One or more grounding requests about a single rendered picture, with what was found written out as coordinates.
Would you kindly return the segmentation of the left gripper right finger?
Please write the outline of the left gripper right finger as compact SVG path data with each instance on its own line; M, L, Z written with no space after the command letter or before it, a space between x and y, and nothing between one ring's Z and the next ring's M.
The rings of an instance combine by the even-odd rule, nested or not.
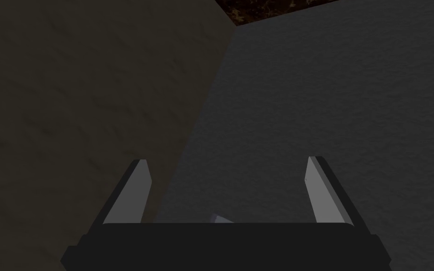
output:
M347 223L353 225L329 178L315 156L308 158L305 186L318 223Z

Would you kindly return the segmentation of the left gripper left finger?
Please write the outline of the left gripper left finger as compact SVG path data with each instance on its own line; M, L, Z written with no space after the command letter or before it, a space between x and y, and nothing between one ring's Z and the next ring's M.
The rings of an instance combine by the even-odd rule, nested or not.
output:
M146 160L132 161L93 224L140 223L151 185Z

